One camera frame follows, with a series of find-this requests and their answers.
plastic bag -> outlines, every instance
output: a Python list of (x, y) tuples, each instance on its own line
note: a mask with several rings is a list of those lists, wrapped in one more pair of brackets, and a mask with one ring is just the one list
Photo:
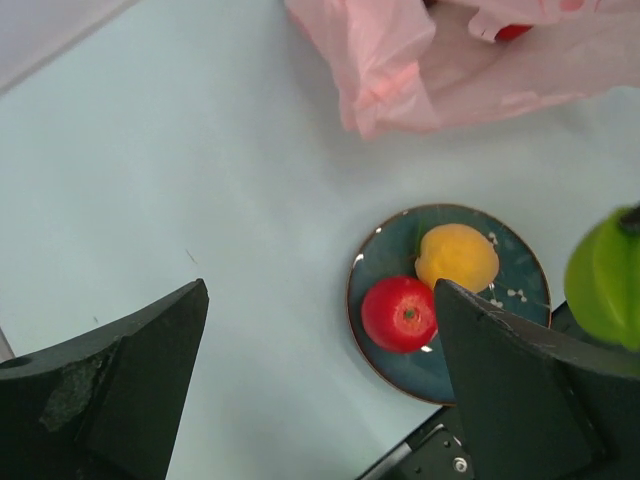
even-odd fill
[[(484, 123), (640, 86), (637, 0), (285, 0), (365, 138)], [(534, 25), (494, 43), (507, 25)]]

apple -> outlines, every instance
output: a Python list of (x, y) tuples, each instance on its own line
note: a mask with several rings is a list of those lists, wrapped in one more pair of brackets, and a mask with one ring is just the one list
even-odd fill
[(569, 258), (564, 294), (576, 322), (598, 340), (640, 352), (640, 235), (624, 229), (640, 213), (616, 208)]
[(433, 292), (409, 276), (376, 283), (365, 295), (361, 314), (369, 338), (393, 353), (419, 350), (438, 332)]

blue plate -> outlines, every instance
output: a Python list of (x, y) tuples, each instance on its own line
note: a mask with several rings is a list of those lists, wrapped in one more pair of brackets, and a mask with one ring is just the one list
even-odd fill
[(469, 225), (494, 244), (500, 273), (490, 288), (480, 292), (481, 297), (538, 325), (551, 325), (549, 286), (542, 267), (527, 244), (499, 220), (472, 208), (438, 204), (405, 210), (384, 222), (358, 251), (349, 275), (351, 330), (365, 359), (382, 378), (413, 397), (440, 405), (455, 404), (440, 337), (436, 335), (418, 352), (387, 352), (365, 333), (360, 307), (367, 291), (379, 280), (394, 275), (415, 277), (414, 262), (422, 236), (448, 223)]

table surface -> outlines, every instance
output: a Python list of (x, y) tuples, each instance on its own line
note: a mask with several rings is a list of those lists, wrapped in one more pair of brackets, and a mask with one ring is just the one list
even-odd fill
[(637, 200), (638, 111), (621, 89), (365, 143), (281, 2), (142, 2), (0, 99), (0, 325), (25, 354), (202, 277), (168, 478), (354, 478), (435, 409), (353, 345), (363, 238), (417, 204), (483, 209), (537, 252), (558, 305), (579, 237)]

plate rim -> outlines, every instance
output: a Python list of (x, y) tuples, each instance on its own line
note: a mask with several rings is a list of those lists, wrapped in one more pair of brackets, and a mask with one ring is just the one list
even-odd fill
[(347, 324), (349, 325), (349, 331), (351, 332), (351, 337), (353, 338), (353, 342), (355, 343), (356, 347), (358, 348), (358, 351), (360, 352), (360, 355), (362, 356), (362, 358), (364, 358), (365, 362), (367, 362), (369, 364), (369, 366), (376, 373), (376, 375), (378, 375), (382, 380), (384, 380), (385, 383), (389, 384), (395, 390), (403, 393), (404, 395), (408, 395), (411, 398), (415, 398), (416, 400), (419, 400), (421, 402), (424, 402), (424, 403), (427, 403), (427, 404), (430, 404), (430, 405), (436, 405), (436, 406), (441, 406), (441, 407), (455, 407), (456, 406), (455, 402), (454, 403), (438, 402), (438, 401), (436, 401), (434, 399), (419, 397), (419, 396), (417, 396), (417, 395), (415, 395), (413, 393), (407, 392), (406, 390), (403, 390), (402, 388), (400, 388), (397, 385), (395, 385), (387, 377), (385, 377), (373, 365), (373, 363), (371, 363), (371, 361), (369, 360), (369, 357), (367, 357), (367, 355), (364, 353), (364, 351), (360, 347), (360, 343), (358, 342), (356, 334), (353, 331), (351, 315), (349, 314), (349, 293), (351, 292), (351, 278), (353, 277), (353, 271), (354, 271), (354, 268), (355, 268), (355, 265), (356, 265), (355, 259), (358, 257), (358, 255), (360, 255), (360, 253), (362, 252), (364, 247), (376, 235), (376, 231), (379, 228), (384, 228), (389, 223), (393, 222), (394, 220), (396, 220), (399, 217), (403, 217), (405, 215), (408, 215), (409, 213), (414, 212), (416, 210), (421, 210), (421, 209), (425, 209), (425, 208), (432, 208), (432, 207), (457, 207), (457, 208), (463, 208), (465, 210), (471, 210), (473, 212), (479, 212), (480, 214), (482, 214), (482, 215), (484, 215), (484, 216), (486, 216), (486, 217), (488, 217), (488, 218), (490, 218), (492, 220), (495, 220), (496, 222), (500, 223), (504, 228), (509, 230), (513, 235), (515, 235), (525, 245), (525, 247), (527, 247), (527, 249), (531, 252), (531, 256), (533, 257), (534, 261), (536, 262), (536, 264), (540, 268), (540, 272), (542, 272), (542, 279), (544, 281), (544, 286), (545, 286), (547, 298), (549, 299), (549, 318), (547, 319), (547, 327), (546, 327), (548, 329), (551, 328), (551, 325), (553, 323), (553, 309), (551, 308), (551, 291), (549, 290), (549, 281), (547, 280), (547, 274), (545, 273), (544, 269), (542, 268), (542, 264), (540, 263), (540, 260), (538, 259), (538, 256), (535, 254), (535, 252), (529, 246), (529, 244), (527, 242), (525, 242), (524, 239), (515, 230), (513, 230), (511, 227), (509, 227), (506, 223), (504, 223), (499, 218), (494, 217), (493, 215), (490, 215), (490, 214), (486, 213), (483, 210), (480, 210), (480, 209), (474, 208), (474, 207), (469, 207), (467, 205), (463, 205), (463, 204), (459, 204), (459, 203), (425, 203), (425, 204), (421, 204), (421, 205), (416, 205), (416, 206), (411, 207), (411, 208), (404, 208), (404, 209), (400, 210), (399, 212), (393, 214), (392, 216), (388, 217), (382, 223), (379, 223), (376, 227), (373, 228), (373, 230), (371, 230), (371, 233), (369, 233), (365, 237), (365, 239), (362, 241), (362, 243), (360, 243), (360, 246), (358, 247), (358, 249), (355, 252), (355, 255), (353, 256), (354, 260), (351, 262), (351, 266), (349, 267), (349, 274), (347, 275), (347, 285), (346, 285), (345, 297), (344, 297)]

